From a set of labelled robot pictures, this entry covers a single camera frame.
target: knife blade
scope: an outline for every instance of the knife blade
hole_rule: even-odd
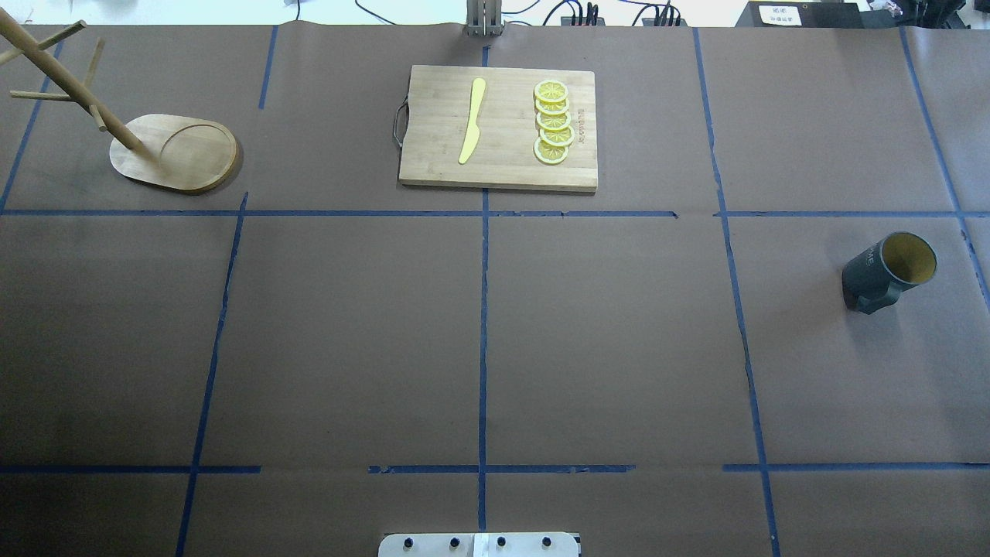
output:
[[[467,163],[474,153],[474,148],[481,138],[481,128],[478,128],[478,110],[481,108],[481,99],[485,96],[485,80],[475,77],[471,82],[471,110],[467,114],[467,129],[464,131],[464,144],[460,148],[460,158],[457,162]]]

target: cutting board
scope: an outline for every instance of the cutting board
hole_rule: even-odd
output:
[[[477,120],[481,138],[460,165],[475,77],[487,83]],[[541,163],[533,154],[539,137],[533,89],[544,79],[567,85],[576,135],[567,159],[558,165]],[[598,189],[594,72],[414,65],[399,182],[593,193]]]

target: mug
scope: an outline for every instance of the mug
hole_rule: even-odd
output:
[[[904,290],[931,280],[938,265],[935,250],[919,236],[890,234],[845,264],[845,306],[869,315],[893,304]]]

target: white bracket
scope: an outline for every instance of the white bracket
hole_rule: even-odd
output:
[[[579,539],[566,532],[389,534],[378,557],[580,557]]]
[[[502,35],[502,0],[467,0],[467,34]]]

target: lemon slice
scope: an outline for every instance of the lemon slice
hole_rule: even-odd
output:
[[[559,132],[567,126],[570,126],[570,113],[564,112],[563,114],[544,114],[543,112],[538,112],[537,125],[548,132]]]
[[[533,144],[533,154],[541,163],[559,165],[567,158],[567,147],[556,147],[542,139],[537,139]]]
[[[567,99],[563,99],[563,102],[543,102],[539,99],[536,101],[537,110],[543,112],[547,116],[556,116],[558,114],[563,114],[567,112],[570,108],[570,102]]]
[[[544,140],[547,145],[552,145],[554,147],[567,147],[568,145],[574,143],[574,128],[567,126],[562,130],[557,130],[554,132],[548,132],[547,130],[540,128],[540,139]]]
[[[534,87],[533,94],[543,102],[563,102],[567,98],[567,85],[556,79],[544,79]]]

